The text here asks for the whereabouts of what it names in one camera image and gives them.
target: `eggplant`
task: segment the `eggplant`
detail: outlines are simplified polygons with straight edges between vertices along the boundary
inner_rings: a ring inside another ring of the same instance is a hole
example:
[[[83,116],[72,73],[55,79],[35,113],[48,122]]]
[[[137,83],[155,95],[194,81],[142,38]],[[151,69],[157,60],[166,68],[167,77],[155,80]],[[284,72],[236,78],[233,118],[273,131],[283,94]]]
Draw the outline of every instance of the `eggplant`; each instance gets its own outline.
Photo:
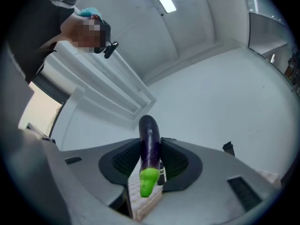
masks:
[[[141,139],[141,197],[149,197],[159,178],[160,136],[158,125],[153,117],[142,116],[139,121]]]

